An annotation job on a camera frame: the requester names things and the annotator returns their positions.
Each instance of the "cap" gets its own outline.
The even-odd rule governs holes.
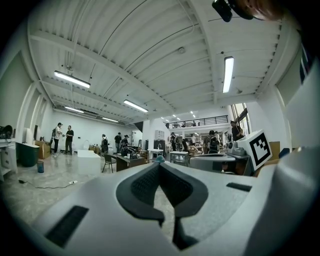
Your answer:
[[[238,14],[241,18],[246,20],[252,20],[254,18],[252,15],[247,14],[237,5],[237,0],[228,0],[228,3],[229,6],[234,10],[234,12]]]

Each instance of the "fluorescent light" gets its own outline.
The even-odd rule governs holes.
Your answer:
[[[145,109],[145,108],[143,108],[143,107],[140,107],[140,106],[134,104],[133,102],[131,102],[131,101],[127,100],[127,99],[125,99],[123,103],[128,104],[128,105],[130,105],[131,107],[134,107],[134,108],[136,108],[136,109],[138,109],[138,110],[141,110],[142,112],[148,112],[147,109]]]
[[[90,88],[90,83],[86,82],[86,81],[83,81],[83,80],[80,80],[78,78],[75,78],[71,75],[68,75],[68,74],[65,74],[65,73],[61,73],[59,71],[54,71],[54,75],[58,78],[62,78],[62,79],[65,79],[65,80],[68,80],[72,83],[75,83],[77,85],[80,85],[80,86],[83,86],[83,87],[86,87],[86,88]]]
[[[79,112],[79,113],[84,113],[83,111],[78,110],[78,109],[74,109],[74,108],[72,108],[72,107],[65,106],[65,108],[68,109],[68,110],[72,110],[72,111]]]
[[[116,120],[112,120],[112,119],[109,119],[109,118],[105,118],[105,117],[102,117],[102,119],[104,119],[104,120],[108,120],[108,121],[112,121],[112,122],[116,122],[116,123],[119,123],[119,121],[116,121]]]
[[[232,71],[234,69],[234,57],[226,57],[224,58],[224,81],[223,81],[223,90],[222,92],[225,94],[229,92],[231,79],[232,79]]]

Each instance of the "black railing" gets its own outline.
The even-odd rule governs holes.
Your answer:
[[[219,125],[219,124],[227,124],[228,116],[214,116],[208,118],[187,120],[187,121],[179,121],[179,122],[167,122],[165,123],[168,129],[174,128],[185,128],[185,127],[196,127],[196,126],[207,126],[207,125]]]

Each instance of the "concrete floor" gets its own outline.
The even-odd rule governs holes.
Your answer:
[[[111,174],[108,165],[104,172],[99,175],[78,174],[77,155],[52,156],[42,160],[44,162],[44,173],[38,173],[37,165],[33,167],[18,166],[18,174],[10,171],[4,176],[4,182],[0,182],[1,196],[12,215],[20,217],[27,224],[31,224],[41,213],[50,206],[68,196],[72,191],[80,188],[84,183],[100,176]],[[104,158],[101,158],[101,170],[105,165]],[[21,184],[18,180],[28,181]],[[71,181],[78,181],[76,184],[65,187]],[[174,231],[174,209],[169,203],[162,189],[159,187],[155,193],[154,207],[164,213],[165,221],[162,230],[165,236],[171,241]]]

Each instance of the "black rectangular slot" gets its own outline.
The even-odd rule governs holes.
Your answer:
[[[230,182],[226,186],[229,188],[233,188],[236,190],[242,190],[242,191],[246,191],[246,192],[250,192],[250,190],[252,188],[252,186],[238,184],[238,183],[234,183],[234,182]]]
[[[77,205],[72,207],[45,237],[63,248],[88,210]]]

